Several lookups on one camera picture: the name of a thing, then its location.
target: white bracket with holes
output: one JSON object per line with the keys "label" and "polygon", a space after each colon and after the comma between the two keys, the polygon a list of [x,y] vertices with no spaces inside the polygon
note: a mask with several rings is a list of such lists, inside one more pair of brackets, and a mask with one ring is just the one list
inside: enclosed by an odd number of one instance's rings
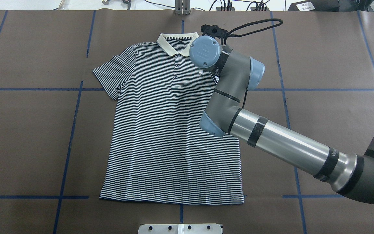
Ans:
{"label": "white bracket with holes", "polygon": [[141,225],[138,234],[223,234],[218,224]]}

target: black and white striped fabric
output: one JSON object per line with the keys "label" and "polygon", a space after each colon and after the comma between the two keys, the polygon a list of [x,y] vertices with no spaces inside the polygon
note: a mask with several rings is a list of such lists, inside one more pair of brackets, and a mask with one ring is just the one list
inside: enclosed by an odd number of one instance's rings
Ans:
{"label": "black and white striped fabric", "polygon": [[130,46],[93,70],[118,101],[100,198],[244,202],[238,139],[217,138],[199,127],[215,82],[188,57],[196,37],[162,34],[158,42]]}

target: table surface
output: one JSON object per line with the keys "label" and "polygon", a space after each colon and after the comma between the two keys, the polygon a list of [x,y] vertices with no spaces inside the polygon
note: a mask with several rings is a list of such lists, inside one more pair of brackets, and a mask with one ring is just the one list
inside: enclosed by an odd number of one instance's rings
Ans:
{"label": "table surface", "polygon": [[266,66],[245,108],[363,154],[374,135],[373,13],[0,11],[0,233],[136,233],[153,223],[218,223],[224,233],[374,233],[374,205],[336,195],[243,143],[242,205],[98,199],[116,101],[91,70],[160,33],[265,18],[284,24],[228,40]]}

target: shirt collar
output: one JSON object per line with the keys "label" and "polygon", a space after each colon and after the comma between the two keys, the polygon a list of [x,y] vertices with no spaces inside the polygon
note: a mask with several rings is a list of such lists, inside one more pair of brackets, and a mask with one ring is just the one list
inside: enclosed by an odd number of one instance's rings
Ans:
{"label": "shirt collar", "polygon": [[[193,37],[190,40],[190,43],[182,50],[180,53],[178,53],[165,39],[166,37],[175,37],[175,38],[183,38],[183,37]],[[169,56],[173,56],[175,54],[181,54],[182,56],[188,57],[190,56],[190,45],[193,43],[193,41],[198,38],[199,35],[197,32],[194,33],[183,33],[183,34],[164,34],[161,33],[160,37],[157,40],[158,45],[166,52]]]}

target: blue joint cap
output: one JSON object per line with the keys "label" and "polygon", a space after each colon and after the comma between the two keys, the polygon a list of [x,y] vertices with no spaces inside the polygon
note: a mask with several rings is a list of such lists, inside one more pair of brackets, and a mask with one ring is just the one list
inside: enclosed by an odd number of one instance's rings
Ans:
{"label": "blue joint cap", "polygon": [[200,128],[215,137],[222,137],[224,135],[223,130],[209,118],[205,111],[203,111],[202,119],[200,120]]}
{"label": "blue joint cap", "polygon": [[220,45],[211,36],[200,36],[190,45],[190,59],[204,69],[213,66],[220,56]]}
{"label": "blue joint cap", "polygon": [[265,65],[251,58],[251,75],[249,76],[248,90],[255,91],[265,72]]}

